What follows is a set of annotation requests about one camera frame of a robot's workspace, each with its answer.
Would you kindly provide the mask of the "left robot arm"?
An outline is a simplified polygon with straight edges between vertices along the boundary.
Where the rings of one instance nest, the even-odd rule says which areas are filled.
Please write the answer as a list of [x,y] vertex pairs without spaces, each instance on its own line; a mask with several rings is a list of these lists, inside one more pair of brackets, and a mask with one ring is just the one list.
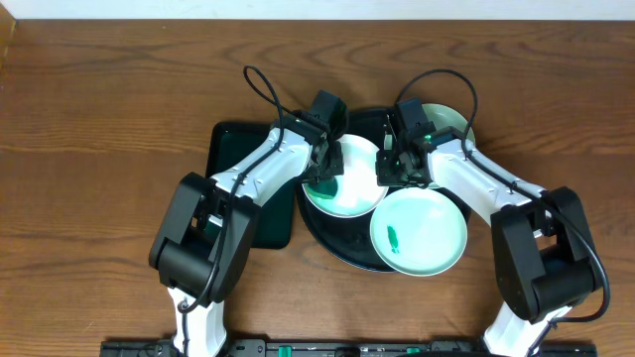
[[292,180],[342,174],[338,140],[348,121],[345,109],[289,113],[229,169],[181,179],[149,253],[175,305],[178,355],[221,352],[224,302],[244,271],[262,208]]

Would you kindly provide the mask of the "white plate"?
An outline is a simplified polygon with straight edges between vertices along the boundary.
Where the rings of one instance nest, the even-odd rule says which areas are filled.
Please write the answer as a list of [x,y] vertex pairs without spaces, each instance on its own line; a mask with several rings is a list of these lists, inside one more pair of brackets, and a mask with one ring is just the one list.
[[319,211],[336,218],[354,218],[372,211],[386,196],[387,186],[379,186],[376,175],[376,154],[379,148],[361,136],[344,134],[338,142],[343,154],[343,174],[335,176],[338,192],[333,199],[320,199],[307,193],[308,201]]

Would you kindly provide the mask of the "green scrub sponge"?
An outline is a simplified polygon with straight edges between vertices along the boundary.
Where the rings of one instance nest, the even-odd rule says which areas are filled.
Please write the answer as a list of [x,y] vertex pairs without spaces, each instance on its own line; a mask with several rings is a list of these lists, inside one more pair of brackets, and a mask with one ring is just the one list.
[[335,178],[327,178],[310,182],[307,185],[308,195],[320,199],[333,199],[338,192],[338,182]]

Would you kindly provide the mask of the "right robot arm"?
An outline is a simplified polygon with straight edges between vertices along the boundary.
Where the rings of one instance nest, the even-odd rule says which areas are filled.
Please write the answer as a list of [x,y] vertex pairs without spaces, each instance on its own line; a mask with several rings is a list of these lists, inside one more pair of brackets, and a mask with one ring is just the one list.
[[480,153],[467,129],[437,128],[419,119],[387,119],[386,141],[376,159],[378,182],[400,191],[447,189],[491,228],[495,274],[504,303],[482,340],[498,356],[534,356],[549,331],[571,323],[569,311],[602,290],[608,278],[577,194],[526,182]]

